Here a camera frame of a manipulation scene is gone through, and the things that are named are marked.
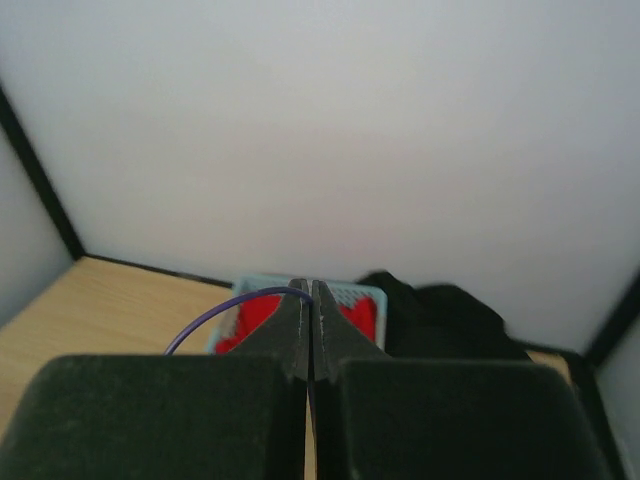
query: white backdrop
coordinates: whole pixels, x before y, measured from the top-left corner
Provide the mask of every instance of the white backdrop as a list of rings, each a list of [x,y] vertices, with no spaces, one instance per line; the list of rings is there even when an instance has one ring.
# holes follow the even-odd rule
[[[636,0],[0,0],[92,253],[455,282],[582,348],[640,265]]]
[[[70,265],[62,240],[0,130],[0,327]]]

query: wooden surface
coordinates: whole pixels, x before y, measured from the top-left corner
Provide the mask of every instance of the wooden surface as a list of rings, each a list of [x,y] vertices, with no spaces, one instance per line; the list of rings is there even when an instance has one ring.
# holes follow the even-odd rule
[[[191,320],[230,296],[226,288],[85,258],[0,330],[0,435],[29,380],[69,353],[162,353]],[[178,349],[202,353],[212,319]],[[528,352],[570,382],[558,355]],[[305,478],[315,478],[307,413]]]

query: black frame edge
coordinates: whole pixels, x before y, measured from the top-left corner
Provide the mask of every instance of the black frame edge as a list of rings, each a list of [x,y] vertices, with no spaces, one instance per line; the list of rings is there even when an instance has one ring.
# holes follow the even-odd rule
[[[162,273],[163,275],[169,275],[171,277],[184,278],[186,280],[193,280],[195,282],[206,283],[208,285],[215,285],[216,287],[231,288],[233,286],[231,282],[224,282],[222,280],[216,280],[215,278],[202,277],[200,275],[194,275],[192,273],[176,272],[173,270],[166,270],[164,268],[157,268],[157,267],[151,267],[149,265],[143,265],[140,263],[128,262],[126,260],[118,260],[116,258],[104,257],[102,255],[93,255],[91,253],[87,253],[85,256],[87,258],[102,260],[104,262],[116,263],[118,265],[125,265],[127,267],[140,268],[148,272]]]
[[[16,153],[18,160],[20,160],[24,171],[29,177],[29,181],[36,190],[42,205],[58,230],[58,234],[67,247],[69,254],[74,260],[80,259],[86,254],[84,245],[82,245],[80,237],[76,233],[31,142],[29,142],[29,138],[22,128],[15,111],[11,107],[1,83],[0,125],[2,125],[9,144]]]
[[[618,301],[607,321],[600,328],[584,359],[596,368],[601,367],[620,344],[640,316],[640,272]]]

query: black cloth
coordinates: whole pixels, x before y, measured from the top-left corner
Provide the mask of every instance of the black cloth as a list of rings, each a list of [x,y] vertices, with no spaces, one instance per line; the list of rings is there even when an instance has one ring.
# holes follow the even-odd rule
[[[358,281],[388,299],[385,351],[393,357],[528,360],[491,308],[455,285],[417,289],[386,271]]]

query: light blue basket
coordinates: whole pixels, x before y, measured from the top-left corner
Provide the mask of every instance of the light blue basket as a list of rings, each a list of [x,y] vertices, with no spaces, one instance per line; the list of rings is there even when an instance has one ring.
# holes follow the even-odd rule
[[[261,288],[287,286],[292,278],[296,277],[261,274],[244,275],[233,284],[231,296],[236,297]],[[309,282],[309,287],[311,287],[311,280],[307,279],[307,281]],[[353,307],[362,297],[370,297],[376,303],[376,345],[381,350],[384,350],[384,338],[387,331],[386,293],[376,287],[364,287],[346,282],[327,282],[327,286],[329,290],[331,290],[336,302],[340,305]],[[237,316],[237,308],[229,310],[222,322],[220,322],[220,326],[213,329],[209,337],[207,352],[214,353],[215,346],[221,339],[233,335]]]

